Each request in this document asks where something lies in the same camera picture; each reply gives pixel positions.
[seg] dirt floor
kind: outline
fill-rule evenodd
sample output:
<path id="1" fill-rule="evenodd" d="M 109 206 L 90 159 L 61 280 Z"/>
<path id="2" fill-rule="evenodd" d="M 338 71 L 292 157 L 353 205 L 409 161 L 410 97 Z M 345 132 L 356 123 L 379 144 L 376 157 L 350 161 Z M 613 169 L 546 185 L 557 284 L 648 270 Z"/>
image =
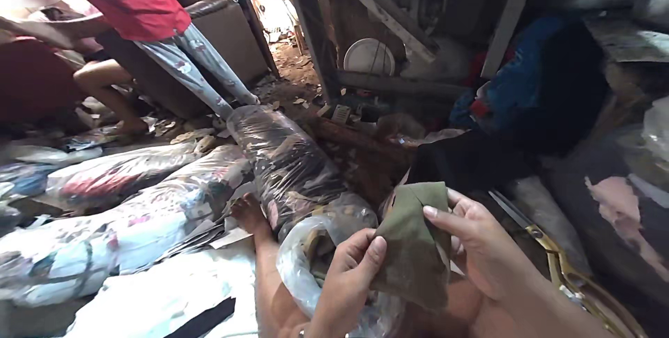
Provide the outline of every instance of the dirt floor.
<path id="1" fill-rule="evenodd" d="M 314 98 L 319 94 L 320 82 L 314 70 L 311 56 L 300 55 L 297 46 L 291 43 L 279 42 L 270 45 L 274 56 L 276 67 L 279 69 L 280 79 L 272 76 L 263 79 L 253 90 L 264 104 L 275 104 L 279 102 L 282 110 L 292 120 L 299 121 L 304 118 L 315 116 L 322 108 L 322 98 Z M 303 103 L 295 103 L 298 99 L 304 99 L 308 104 L 305 108 Z"/>

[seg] pajama pants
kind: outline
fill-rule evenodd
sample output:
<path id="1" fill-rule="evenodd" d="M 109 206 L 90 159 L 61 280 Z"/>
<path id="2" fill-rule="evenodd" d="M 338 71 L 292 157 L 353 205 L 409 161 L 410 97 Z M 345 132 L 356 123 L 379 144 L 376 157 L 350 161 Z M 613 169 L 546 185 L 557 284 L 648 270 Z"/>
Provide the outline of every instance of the pajama pants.
<path id="1" fill-rule="evenodd" d="M 136 41 L 135 44 L 172 77 L 196 94 L 223 120 L 227 120 L 232 114 L 232 107 L 207 83 L 184 51 L 212 72 L 241 103 L 259 103 L 257 97 L 246 89 L 228 63 L 192 23 L 183 34 L 176 34 L 161 41 Z"/>

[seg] scissor blade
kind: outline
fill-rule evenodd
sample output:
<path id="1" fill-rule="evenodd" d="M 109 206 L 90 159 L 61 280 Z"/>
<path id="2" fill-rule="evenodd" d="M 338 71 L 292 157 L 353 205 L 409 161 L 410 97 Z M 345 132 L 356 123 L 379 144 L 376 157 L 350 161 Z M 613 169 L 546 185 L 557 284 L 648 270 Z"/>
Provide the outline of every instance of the scissor blade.
<path id="1" fill-rule="evenodd" d="M 513 220 L 516 223 L 518 223 L 521 227 L 528 228 L 529 226 L 534 224 L 532 223 L 531 220 L 527 219 L 525 215 L 523 215 L 523 213 L 521 213 L 520 211 L 516 211 L 516 209 L 514 209 L 514 206 L 511 205 L 511 202 L 509 202 L 506 199 L 506 197 L 504 197 L 500 192 L 489 191 L 488 193 L 490 194 L 490 197 L 492 197 L 495 200 L 495 202 L 497 202 L 497 204 L 501 206 L 502 209 L 504 209 L 504 211 L 508 214 L 508 216 L 512 217 Z"/>

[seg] white plate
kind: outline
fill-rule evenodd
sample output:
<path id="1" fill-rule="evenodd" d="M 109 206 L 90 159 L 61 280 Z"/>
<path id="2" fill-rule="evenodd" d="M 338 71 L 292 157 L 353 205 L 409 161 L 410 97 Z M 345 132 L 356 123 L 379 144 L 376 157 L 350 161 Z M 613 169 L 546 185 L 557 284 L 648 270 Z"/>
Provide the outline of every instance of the white plate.
<path id="1" fill-rule="evenodd" d="M 344 70 L 392 76 L 395 73 L 395 58 L 384 43 L 368 37 L 348 48 Z"/>

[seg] bare foot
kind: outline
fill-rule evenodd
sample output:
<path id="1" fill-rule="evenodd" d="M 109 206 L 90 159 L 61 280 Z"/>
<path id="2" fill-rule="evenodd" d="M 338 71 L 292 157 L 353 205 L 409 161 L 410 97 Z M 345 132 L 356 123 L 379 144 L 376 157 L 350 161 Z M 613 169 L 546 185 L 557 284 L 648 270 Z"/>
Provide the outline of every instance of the bare foot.
<path id="1" fill-rule="evenodd" d="M 148 132 L 148 125 L 142 120 L 121 121 L 112 135 L 140 135 Z"/>
<path id="2" fill-rule="evenodd" d="M 230 209 L 232 217 L 237 219 L 239 226 L 245 231 L 253 233 L 256 237 L 272 237 L 272 228 L 262 213 L 260 203 L 251 193 L 246 193 L 244 197 L 234 201 Z"/>

